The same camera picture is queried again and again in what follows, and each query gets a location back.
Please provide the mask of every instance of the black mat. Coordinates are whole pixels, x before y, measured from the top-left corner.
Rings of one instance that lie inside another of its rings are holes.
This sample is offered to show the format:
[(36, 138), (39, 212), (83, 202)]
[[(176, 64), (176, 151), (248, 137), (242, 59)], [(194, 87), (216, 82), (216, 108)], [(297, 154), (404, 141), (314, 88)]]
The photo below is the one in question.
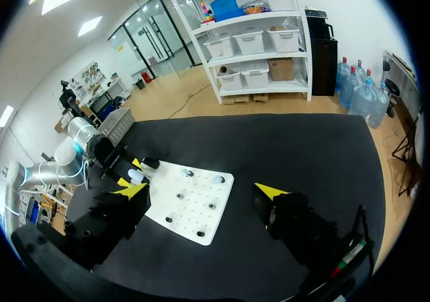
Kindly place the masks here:
[[(115, 283), (163, 296), (236, 297), (281, 301), (298, 292), (307, 269), (273, 241), (251, 208), (255, 182), (297, 190), (323, 218), (350, 230), (359, 204), (368, 213), (378, 255), (385, 221), (384, 183), (378, 153), (361, 117), (329, 114), (196, 117), (135, 123), (123, 140), (137, 158), (219, 170), (234, 185), (214, 241), (190, 242), (144, 217), (94, 272)], [(75, 193), (73, 221), (92, 195), (114, 184), (92, 177), (88, 193)], [(365, 261), (356, 272), (363, 281)]]

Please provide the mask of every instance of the wooden floor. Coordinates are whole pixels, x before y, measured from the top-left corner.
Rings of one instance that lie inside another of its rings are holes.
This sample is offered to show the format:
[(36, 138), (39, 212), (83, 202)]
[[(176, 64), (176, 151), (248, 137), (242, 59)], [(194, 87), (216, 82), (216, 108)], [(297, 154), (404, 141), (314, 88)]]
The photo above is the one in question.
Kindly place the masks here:
[[(172, 115), (172, 118), (180, 118), (256, 113), (345, 113), (336, 97), (313, 97), (311, 102), (307, 102), (305, 95), (297, 93), (271, 94), (266, 103), (220, 105), (201, 66), (180, 75), (181, 79), (176, 74), (161, 77), (143, 90), (133, 91), (124, 107), (131, 108), (136, 121), (167, 119)], [(376, 263), (378, 267), (396, 241), (413, 200), (406, 195), (400, 198), (397, 195), (404, 164), (391, 157), (391, 153), (404, 137), (399, 118), (386, 116), (382, 125), (376, 130), (371, 128), (370, 132), (382, 165), (386, 199), (386, 221)]]

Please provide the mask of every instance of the yellow triangle marker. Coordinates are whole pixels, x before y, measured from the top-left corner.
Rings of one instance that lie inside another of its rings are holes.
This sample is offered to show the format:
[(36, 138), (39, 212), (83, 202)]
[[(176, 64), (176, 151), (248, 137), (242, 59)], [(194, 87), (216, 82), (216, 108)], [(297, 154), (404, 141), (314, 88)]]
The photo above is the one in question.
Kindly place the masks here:
[(120, 178), (120, 180), (118, 180), (118, 182), (117, 182), (120, 186), (122, 186), (122, 187), (131, 187), (132, 186), (132, 184), (131, 183), (128, 183), (125, 179), (123, 179), (123, 178)]
[(271, 188), (271, 187), (262, 185), (261, 183), (255, 183), (254, 185), (259, 187), (260, 190), (263, 191), (265, 193), (265, 195), (268, 196), (270, 198), (270, 200), (272, 200), (272, 201), (273, 201), (273, 198), (276, 196), (289, 193), (287, 191), (283, 191), (283, 190), (279, 190), (279, 189), (275, 189), (275, 188)]
[(134, 159), (134, 160), (133, 160), (133, 164), (134, 164), (135, 166), (137, 166), (140, 170), (143, 170), (143, 169), (142, 169), (142, 166), (140, 165), (139, 160)]
[(143, 183), (141, 185), (137, 185), (131, 188), (126, 188), (126, 189), (122, 189), (119, 191), (116, 191), (114, 193), (119, 194), (119, 195), (123, 195), (123, 196), (127, 196), (128, 199), (130, 200), (131, 198), (133, 198), (133, 196), (135, 194), (137, 194), (139, 191), (141, 191), (145, 186), (147, 186), (147, 183)]

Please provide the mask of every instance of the white shelving unit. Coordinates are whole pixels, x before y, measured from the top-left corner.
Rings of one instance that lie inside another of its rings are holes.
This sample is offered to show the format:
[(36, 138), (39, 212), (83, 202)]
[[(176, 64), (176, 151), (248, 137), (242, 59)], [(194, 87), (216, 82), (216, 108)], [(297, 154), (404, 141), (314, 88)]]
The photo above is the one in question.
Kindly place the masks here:
[[(196, 51), (202, 60), (203, 67), (208, 75), (211, 82), (212, 88), (215, 92), (217, 100), (222, 103), (222, 97), (231, 95), (245, 95), (245, 94), (258, 94), (258, 93), (306, 93), (307, 100), (312, 99), (312, 50), (310, 46), (310, 34), (308, 29), (308, 22), (306, 19), (306, 14), (302, 6), (301, 0), (295, 0), (296, 10), (295, 11), (272, 11), (265, 13), (256, 13), (253, 15), (244, 15), (241, 17), (230, 18), (224, 21), (214, 22), (206, 26), (199, 28), (192, 28), (181, 9), (184, 7), (183, 0), (171, 0), (172, 4), (175, 6), (188, 34), (196, 48)], [(213, 0), (204, 0), (206, 6), (209, 8), (209, 2)], [(197, 8), (200, 8), (198, 0), (193, 1)], [(200, 43), (198, 42), (198, 36), (202, 33), (207, 33), (210, 37), (216, 35), (216, 32), (224, 30), (226, 28), (238, 28), (239, 26), (246, 26), (247, 21), (252, 24), (252, 26), (258, 26), (261, 24), (267, 29), (269, 27), (270, 21), (279, 22), (295, 22), (297, 27), (300, 29), (300, 44), (301, 50), (297, 52), (276, 52), (273, 48), (266, 45), (266, 51), (260, 54), (250, 54), (243, 55), (238, 49), (233, 57), (223, 58), (223, 59), (210, 59), (207, 60), (204, 56), (204, 52)], [(244, 83), (243, 88), (237, 91), (223, 91), (222, 87), (216, 79), (217, 67), (227, 64), (236, 64), (242, 62), (248, 62), (251, 60), (264, 60), (264, 59), (274, 59), (274, 58), (293, 58), (294, 59), (294, 76), (293, 81), (272, 81), (269, 78), (268, 86), (261, 89), (249, 89), (247, 84)], [(299, 63), (300, 70), (297, 70), (296, 63)]]

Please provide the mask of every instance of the glass wall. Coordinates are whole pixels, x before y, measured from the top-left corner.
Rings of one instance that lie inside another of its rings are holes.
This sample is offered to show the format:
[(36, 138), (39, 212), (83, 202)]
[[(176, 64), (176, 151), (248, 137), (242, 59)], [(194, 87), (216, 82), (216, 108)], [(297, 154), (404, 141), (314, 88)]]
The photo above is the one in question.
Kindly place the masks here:
[[(185, 45), (187, 46), (187, 49), (189, 50), (189, 53), (191, 54), (191, 57), (193, 58), (194, 64), (201, 64), (202, 61), (200, 60), (200, 57), (197, 54), (196, 48), (194, 47), (193, 43), (191, 42), (191, 38), (188, 35), (188, 32), (179, 17), (178, 12), (174, 8), (171, 0), (161, 0), (169, 12), (171, 19), (173, 23), (176, 25), (176, 28), (178, 29), (183, 41), (185, 42)], [(193, 28), (198, 28), (200, 26), (200, 17), (199, 17), (199, 11), (197, 10), (196, 6), (193, 4), (192, 0), (180, 0), (179, 6), (182, 8), (182, 12), (184, 13), (185, 17), (187, 18), (189, 24)], [(197, 37), (198, 42), (200, 45), (202, 45), (204, 42), (206, 42), (209, 39), (206, 32), (200, 34)], [(206, 59), (211, 59), (210, 53), (206, 48), (202, 48), (203, 52), (205, 54)]]
[(153, 29), (163, 50), (179, 77), (193, 66), (191, 54), (185, 48), (161, 0), (150, 0), (142, 6), (143, 14)]
[(150, 0), (109, 39), (134, 80), (137, 81), (144, 70), (154, 77), (174, 72), (183, 77), (195, 63), (201, 64), (194, 46), (188, 44), (193, 47), (191, 54), (172, 20), (161, 0)]
[(134, 81), (140, 79), (140, 73), (144, 70), (148, 70), (148, 68), (124, 27), (118, 28), (109, 39), (109, 43), (116, 51), (120, 62), (128, 69), (128, 73), (132, 76)]

